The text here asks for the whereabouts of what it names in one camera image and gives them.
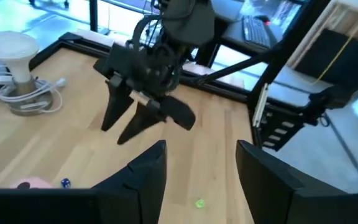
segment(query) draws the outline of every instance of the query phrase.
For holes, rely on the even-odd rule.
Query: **wooden tabletop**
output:
[[[197,117],[191,131],[169,120],[118,146],[135,104],[109,131],[100,130],[108,89],[92,68],[95,61],[61,49],[34,69],[34,76],[52,82],[67,79],[63,108],[56,113],[20,117],[0,102],[0,187],[33,176],[55,187],[65,177],[73,188],[92,187],[166,139],[168,177],[160,223],[253,223],[234,156],[236,140],[252,140],[246,105],[179,86],[173,95]],[[195,207],[198,198],[205,208]]]

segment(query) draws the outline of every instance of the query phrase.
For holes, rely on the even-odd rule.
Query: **yellow cable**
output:
[[[325,74],[326,74],[327,71],[331,68],[331,66],[336,62],[336,60],[338,59],[338,57],[341,56],[343,50],[345,50],[346,46],[350,43],[350,41],[352,40],[352,38],[354,37],[354,35],[357,33],[357,31],[358,31],[358,27],[357,27],[357,29],[356,29],[354,32],[352,32],[352,33],[350,34],[350,36],[347,38],[345,44],[341,47],[341,49],[339,50],[339,52],[338,52],[338,53],[335,55],[335,57],[331,60],[331,62],[328,64],[328,66],[326,67],[326,69],[324,69],[324,71],[322,72],[322,74],[320,74],[320,76],[316,79],[316,81],[314,81],[313,83],[310,83],[310,82],[308,82],[308,81],[306,81],[306,80],[304,80],[304,81],[308,82],[310,85],[314,85],[314,84],[318,83],[318,82],[325,76]]]

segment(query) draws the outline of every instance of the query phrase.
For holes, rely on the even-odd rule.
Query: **lamp base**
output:
[[[33,92],[35,87],[35,80],[31,79],[25,83],[15,83],[15,90],[9,93],[9,96],[22,96]],[[43,110],[49,110],[53,105],[53,96],[50,91],[36,96],[32,99],[17,103],[9,103],[8,107],[13,114],[19,116],[34,116],[43,113]]]

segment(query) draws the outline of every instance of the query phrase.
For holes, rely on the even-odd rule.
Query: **black panel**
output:
[[[236,162],[255,224],[358,224],[358,194],[347,194],[238,141]]]
[[[305,53],[295,70],[318,78],[346,43],[348,36],[324,29],[316,42]],[[342,78],[357,74],[349,71],[358,68],[358,40],[352,39],[333,63],[322,80],[337,84]]]
[[[160,140],[92,189],[0,189],[0,223],[156,224],[166,179]]]

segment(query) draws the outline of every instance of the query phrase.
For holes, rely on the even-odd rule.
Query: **pink object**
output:
[[[15,184],[13,184],[11,186],[11,188],[16,189],[19,187],[21,189],[21,187],[24,187],[24,188],[28,189],[28,186],[30,189],[32,189],[32,188],[38,188],[38,189],[52,188],[52,185],[50,185],[48,182],[46,182],[38,177],[29,177],[29,178],[21,179],[21,180],[17,181]]]

